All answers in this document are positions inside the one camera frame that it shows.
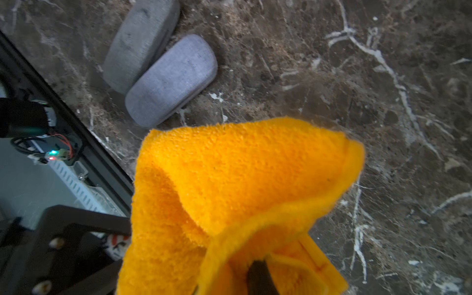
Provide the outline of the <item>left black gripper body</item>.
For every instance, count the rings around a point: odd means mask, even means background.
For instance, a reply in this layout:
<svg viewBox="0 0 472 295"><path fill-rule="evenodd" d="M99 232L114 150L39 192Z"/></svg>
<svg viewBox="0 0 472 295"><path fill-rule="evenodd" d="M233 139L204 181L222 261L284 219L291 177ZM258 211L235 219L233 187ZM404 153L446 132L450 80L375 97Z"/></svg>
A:
<svg viewBox="0 0 472 295"><path fill-rule="evenodd" d="M21 221L1 221L1 294L116 293L122 259L111 259L102 239L131 236L129 218L55 205L44 210L34 230Z"/></svg>

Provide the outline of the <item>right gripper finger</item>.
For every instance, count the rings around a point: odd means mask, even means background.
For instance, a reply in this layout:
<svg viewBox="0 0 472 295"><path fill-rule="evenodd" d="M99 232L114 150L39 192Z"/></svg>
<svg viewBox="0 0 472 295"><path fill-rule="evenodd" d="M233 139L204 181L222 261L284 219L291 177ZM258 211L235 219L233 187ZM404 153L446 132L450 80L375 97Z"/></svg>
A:
<svg viewBox="0 0 472 295"><path fill-rule="evenodd" d="M279 295L265 261L254 261L247 273L249 295Z"/></svg>

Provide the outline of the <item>orange microfiber cloth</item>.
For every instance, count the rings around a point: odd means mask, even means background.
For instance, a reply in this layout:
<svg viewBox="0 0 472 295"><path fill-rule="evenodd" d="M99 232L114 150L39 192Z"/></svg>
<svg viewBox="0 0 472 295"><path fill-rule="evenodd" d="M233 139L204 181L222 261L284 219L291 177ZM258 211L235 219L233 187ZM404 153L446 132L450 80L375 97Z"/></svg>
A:
<svg viewBox="0 0 472 295"><path fill-rule="evenodd" d="M360 142L293 118L150 131L117 293L245 295L261 261L281 295L342 294L308 232L364 163Z"/></svg>

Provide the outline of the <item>lavender fabric eyeglass case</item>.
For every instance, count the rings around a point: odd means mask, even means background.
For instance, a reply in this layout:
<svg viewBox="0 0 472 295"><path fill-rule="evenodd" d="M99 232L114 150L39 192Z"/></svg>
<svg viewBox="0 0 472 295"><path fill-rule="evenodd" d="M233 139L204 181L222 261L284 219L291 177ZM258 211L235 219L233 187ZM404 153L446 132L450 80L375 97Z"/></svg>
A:
<svg viewBox="0 0 472 295"><path fill-rule="evenodd" d="M205 39L185 36L137 80L125 107L138 125L152 129L211 84L217 72L215 53Z"/></svg>

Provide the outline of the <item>newspaper print eyeglass case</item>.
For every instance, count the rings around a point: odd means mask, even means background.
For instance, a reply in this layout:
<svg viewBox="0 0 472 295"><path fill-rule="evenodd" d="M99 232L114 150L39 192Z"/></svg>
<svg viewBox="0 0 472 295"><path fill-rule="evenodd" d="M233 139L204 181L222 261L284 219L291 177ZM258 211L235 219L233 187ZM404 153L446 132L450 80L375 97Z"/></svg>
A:
<svg viewBox="0 0 472 295"><path fill-rule="evenodd" d="M131 245L131 237L108 234L102 239L102 249L113 260L119 261L124 258L128 247Z"/></svg>

